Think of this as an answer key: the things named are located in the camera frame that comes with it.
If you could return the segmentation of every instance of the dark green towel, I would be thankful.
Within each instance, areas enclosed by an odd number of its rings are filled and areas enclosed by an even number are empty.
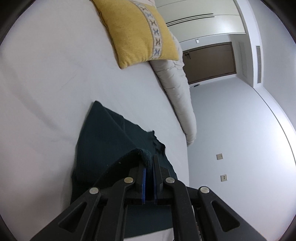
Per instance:
[[[165,155],[165,146],[154,132],[146,132],[123,116],[94,102],[77,144],[77,162],[72,174],[72,198],[76,200],[90,187],[106,188],[128,176],[132,167],[143,161],[148,183],[152,186],[152,156],[159,164],[177,175]],[[125,238],[172,228],[168,206],[143,205],[128,207]]]

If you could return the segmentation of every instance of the white cabinet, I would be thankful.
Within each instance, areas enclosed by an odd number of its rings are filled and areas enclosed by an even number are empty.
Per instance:
[[[169,29],[179,42],[215,34],[245,33],[241,18],[237,15],[216,15],[175,24]]]
[[[245,33],[233,0],[155,0],[179,42],[216,34]]]
[[[233,0],[185,0],[157,8],[166,23],[201,15],[239,15]]]

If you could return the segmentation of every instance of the wooden door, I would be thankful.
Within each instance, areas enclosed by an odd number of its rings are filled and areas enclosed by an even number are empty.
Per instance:
[[[183,61],[189,84],[236,74],[231,42],[186,50],[183,52]]]

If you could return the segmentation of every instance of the yellow pillow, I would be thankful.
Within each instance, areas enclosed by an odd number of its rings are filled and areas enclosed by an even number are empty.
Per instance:
[[[106,26],[121,69],[153,59],[178,60],[165,21],[154,6],[134,0],[92,0]]]

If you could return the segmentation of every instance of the bed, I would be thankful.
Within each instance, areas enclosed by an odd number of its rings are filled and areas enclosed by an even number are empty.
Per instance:
[[[70,202],[75,147],[91,104],[155,131],[189,185],[185,134],[149,62],[121,70],[91,1],[36,0],[0,46],[0,214],[18,241]],[[173,240],[165,230],[131,240]]]

